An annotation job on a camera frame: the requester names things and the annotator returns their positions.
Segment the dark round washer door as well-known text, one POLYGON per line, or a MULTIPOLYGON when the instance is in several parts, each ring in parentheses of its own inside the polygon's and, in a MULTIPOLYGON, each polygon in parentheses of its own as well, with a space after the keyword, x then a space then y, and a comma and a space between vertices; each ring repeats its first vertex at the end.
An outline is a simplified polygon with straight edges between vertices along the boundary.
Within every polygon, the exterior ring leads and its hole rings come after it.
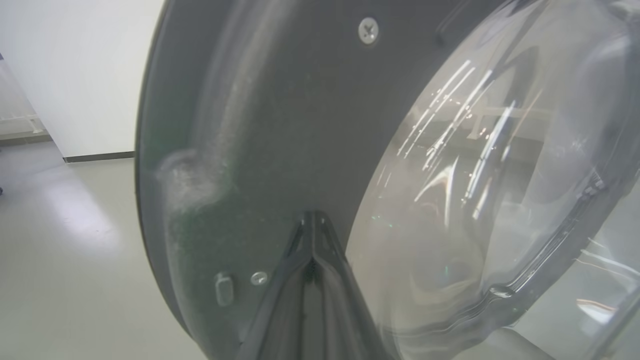
POLYGON ((167 0, 135 190, 208 360, 315 211, 388 360, 640 360, 640 0, 167 0))

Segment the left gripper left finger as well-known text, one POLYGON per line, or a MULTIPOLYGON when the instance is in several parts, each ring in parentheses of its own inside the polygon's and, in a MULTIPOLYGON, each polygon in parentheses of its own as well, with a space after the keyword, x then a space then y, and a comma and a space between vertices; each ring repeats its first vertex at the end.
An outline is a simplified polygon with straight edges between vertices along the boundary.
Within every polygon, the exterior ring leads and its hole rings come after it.
POLYGON ((269 285, 238 360, 301 360, 304 297, 309 264, 313 261, 314 215, 306 211, 295 224, 283 257, 269 285))

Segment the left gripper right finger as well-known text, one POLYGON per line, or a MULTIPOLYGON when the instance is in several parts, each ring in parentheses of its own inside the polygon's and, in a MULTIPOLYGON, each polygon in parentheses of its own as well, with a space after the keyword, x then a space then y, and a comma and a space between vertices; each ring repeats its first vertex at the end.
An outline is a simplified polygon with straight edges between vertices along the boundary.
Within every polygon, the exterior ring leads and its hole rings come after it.
POLYGON ((319 210, 313 212, 313 223, 324 360, 389 360, 333 223, 319 210))

